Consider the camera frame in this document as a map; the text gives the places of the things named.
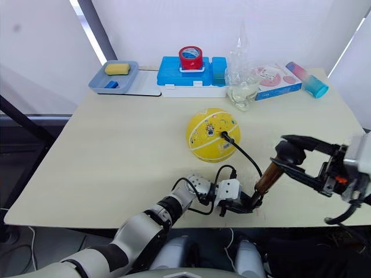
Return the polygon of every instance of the floor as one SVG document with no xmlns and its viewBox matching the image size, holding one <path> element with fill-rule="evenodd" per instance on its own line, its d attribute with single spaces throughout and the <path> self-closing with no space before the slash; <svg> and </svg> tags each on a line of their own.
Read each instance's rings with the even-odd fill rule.
<svg viewBox="0 0 371 278">
<path fill-rule="evenodd" d="M 58 135 L 64 124 L 53 127 L 52 132 Z M 17 181 L 23 171 L 23 168 L 32 157 L 32 147 L 35 141 L 15 141 L 9 134 L 18 134 L 21 138 L 26 138 L 25 134 L 10 132 L 9 129 L 4 132 L 0 130 L 2 152 L 0 153 L 0 204 L 4 203 L 12 186 Z M 11 152 L 4 152 L 5 145 L 9 146 L 12 142 Z M 21 152 L 15 152 L 14 147 L 21 147 Z M 18 275 L 21 272 L 33 271 L 30 261 L 30 244 L 32 241 L 32 232 L 28 227 L 12 227 L 14 235 L 18 235 L 18 240 L 13 243 L 0 243 L 0 277 Z M 359 231 L 370 235 L 369 227 L 360 227 Z M 34 241 L 35 257 L 37 267 L 43 268 L 52 262 L 57 262 L 79 249 L 107 244 L 111 241 L 114 231 L 75 231 L 61 228 L 35 228 L 36 237 Z M 335 248 L 337 246 L 351 246 L 354 250 L 361 251 L 362 245 L 354 238 L 341 230 L 340 228 L 314 228 L 314 229 L 234 229 L 235 235 L 244 234 L 246 237 L 257 242 L 264 249 L 264 245 L 272 237 L 281 239 L 300 240 L 315 239 L 319 243 L 325 243 Z M 224 247 L 231 239 L 229 229 L 175 229 L 169 234 L 169 238 L 187 235 L 198 243 L 201 249 L 201 258 L 204 266 L 217 269 L 232 270 L 231 264 L 227 259 Z"/>
</svg>

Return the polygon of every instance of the yellow ball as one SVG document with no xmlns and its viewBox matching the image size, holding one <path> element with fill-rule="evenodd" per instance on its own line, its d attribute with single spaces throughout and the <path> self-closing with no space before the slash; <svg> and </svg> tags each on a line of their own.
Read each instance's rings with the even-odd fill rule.
<svg viewBox="0 0 371 278">
<path fill-rule="evenodd" d="M 187 144 L 200 160 L 217 163 L 229 158 L 236 148 L 220 137 L 222 131 L 238 144 L 241 138 L 237 121 L 220 108 L 209 108 L 194 115 L 187 127 Z"/>
</svg>

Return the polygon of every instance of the blue block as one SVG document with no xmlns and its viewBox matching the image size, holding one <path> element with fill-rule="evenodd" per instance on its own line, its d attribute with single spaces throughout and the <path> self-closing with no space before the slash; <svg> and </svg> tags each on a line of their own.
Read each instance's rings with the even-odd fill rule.
<svg viewBox="0 0 371 278">
<path fill-rule="evenodd" d="M 109 83 L 105 86 L 106 89 L 113 89 L 118 86 L 118 83 L 116 81 L 109 81 Z"/>
</svg>

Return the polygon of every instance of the table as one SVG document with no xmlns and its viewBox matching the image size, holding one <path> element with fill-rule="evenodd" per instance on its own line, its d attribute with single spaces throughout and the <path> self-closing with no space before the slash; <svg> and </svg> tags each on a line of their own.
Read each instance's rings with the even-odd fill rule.
<svg viewBox="0 0 371 278">
<path fill-rule="evenodd" d="M 309 70 L 329 84 L 321 69 Z M 240 124 L 240 146 L 265 169 L 284 134 L 349 143 L 363 130 L 339 94 L 330 87 L 320 99 L 304 91 L 257 101 L 238 111 L 228 98 L 101 96 L 89 92 L 5 217 L 7 224 L 69 228 L 118 228 L 124 220 L 167 195 L 179 177 L 191 173 L 211 179 L 223 164 L 237 169 L 243 190 L 252 193 L 258 175 L 239 152 L 210 164 L 187 148 L 186 126 L 208 107 L 231 112 Z M 328 157 L 309 153 L 303 167 L 316 175 Z M 221 178 L 229 175 L 226 170 Z M 208 210 L 193 204 L 192 206 Z M 176 228 L 325 226 L 348 207 L 339 196 L 327 198 L 282 176 L 252 214 L 219 208 L 209 216 L 186 212 Z M 348 225 L 371 223 L 363 205 Z"/>
</svg>

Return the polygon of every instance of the black cable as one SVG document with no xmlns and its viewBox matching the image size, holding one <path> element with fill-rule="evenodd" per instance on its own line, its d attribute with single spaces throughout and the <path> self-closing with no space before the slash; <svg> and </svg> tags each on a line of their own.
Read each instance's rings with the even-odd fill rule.
<svg viewBox="0 0 371 278">
<path fill-rule="evenodd" d="M 210 195 L 210 197 L 212 198 L 212 201 L 211 201 L 211 208 L 210 208 L 210 210 L 209 210 L 208 212 L 204 212 L 204 211 L 197 210 L 197 209 L 195 209 L 195 208 L 191 208 L 191 207 L 188 208 L 188 210 L 193 211 L 193 212 L 195 212 L 195 213 L 200 213 L 200 214 L 202 214 L 202 215 L 210 215 L 210 214 L 213 212 L 213 210 L 214 210 L 214 204 L 215 204 L 215 197 L 216 197 L 216 196 L 215 196 L 215 189 L 216 189 L 216 185 L 217 185 L 217 182 L 218 182 L 219 174 L 220 174 L 220 172 L 222 171 L 222 169 L 223 169 L 223 168 L 226 168 L 226 167 L 229 167 L 229 168 L 232 169 L 231 178 L 235 178 L 235 177 L 237 176 L 237 175 L 236 175 L 236 169 L 234 169 L 234 167 L 231 166 L 231 165 L 227 165 L 227 164 L 226 164 L 226 165 L 223 165 L 223 166 L 221 166 L 221 167 L 219 168 L 219 170 L 218 170 L 218 172 L 216 173 L 216 176 L 215 176 L 214 184 L 212 184 L 212 185 L 210 186 L 209 195 Z M 191 183 L 191 181 L 188 180 L 188 179 L 186 179 L 186 178 L 179 178 L 179 179 L 175 182 L 175 184 L 173 185 L 172 190 L 175 189 L 175 187 L 177 186 L 177 184 L 178 184 L 181 180 L 186 181 L 186 182 L 191 186 L 192 190 L 195 192 L 195 194 L 196 194 L 196 196 L 197 196 L 198 201 L 201 202 L 201 198 L 200 198 L 200 196 L 199 196 L 198 191 L 196 190 L 196 188 L 194 187 L 194 185 Z"/>
<path fill-rule="evenodd" d="M 345 229 L 347 232 L 349 232 L 351 235 L 356 237 L 362 244 L 366 247 L 368 256 L 371 255 L 371 244 L 370 241 L 368 241 L 367 238 L 365 238 L 363 235 L 361 235 L 359 232 L 355 231 L 354 229 L 349 228 L 348 226 L 345 226 L 342 223 L 337 223 L 338 226 Z"/>
<path fill-rule="evenodd" d="M 191 183 L 191 181 L 189 181 L 188 178 L 180 178 L 179 180 L 177 180 L 177 181 L 175 182 L 173 188 L 172 188 L 172 191 L 175 189 L 175 187 L 177 186 L 177 184 L 178 184 L 180 181 L 182 181 L 182 180 L 185 181 L 187 184 L 190 185 L 190 187 L 191 187 L 191 188 L 193 189 L 193 191 L 195 192 L 198 201 L 200 202 L 200 201 L 201 201 L 201 198 L 200 198 L 200 196 L 199 196 L 199 193 L 198 193 L 198 191 L 196 190 L 196 187 Z"/>
<path fill-rule="evenodd" d="M 355 212 L 355 210 L 358 208 L 358 206 L 359 206 L 359 204 L 353 203 L 353 204 L 350 205 L 350 207 L 347 209 L 347 211 L 345 213 L 343 213 L 342 215 L 340 215 L 336 218 L 326 217 L 325 218 L 326 224 L 328 224 L 328 225 L 338 225 L 338 224 L 340 224 L 341 222 L 348 219 Z"/>
<path fill-rule="evenodd" d="M 256 164 L 256 162 L 251 158 L 251 156 L 249 156 L 239 145 L 237 145 L 235 143 L 235 141 L 234 141 L 233 138 L 231 138 L 231 137 L 228 136 L 228 133 L 226 131 L 223 131 L 221 133 L 221 137 L 223 139 L 225 139 L 227 142 L 231 143 L 237 150 L 239 150 L 240 152 L 242 152 L 242 154 L 244 156 L 246 156 L 247 159 L 250 160 L 250 162 L 252 163 L 252 165 L 254 165 L 254 167 L 257 170 L 257 172 L 258 172 L 258 174 L 259 174 L 260 177 L 263 175 L 262 172 L 261 172 L 261 170 L 260 170 L 260 168 L 259 168 L 259 166 L 258 166 L 258 164 Z"/>
<path fill-rule="evenodd" d="M 79 249 L 77 250 L 77 252 L 81 251 L 81 249 L 82 249 L 82 247 L 83 247 L 83 245 L 84 245 L 84 243 L 85 243 L 85 241 L 86 241 L 87 238 L 88 238 L 87 235 L 85 235 L 85 236 L 83 237 L 83 239 L 82 239 L 82 241 L 81 241 L 81 244 L 80 244 Z"/>
</svg>

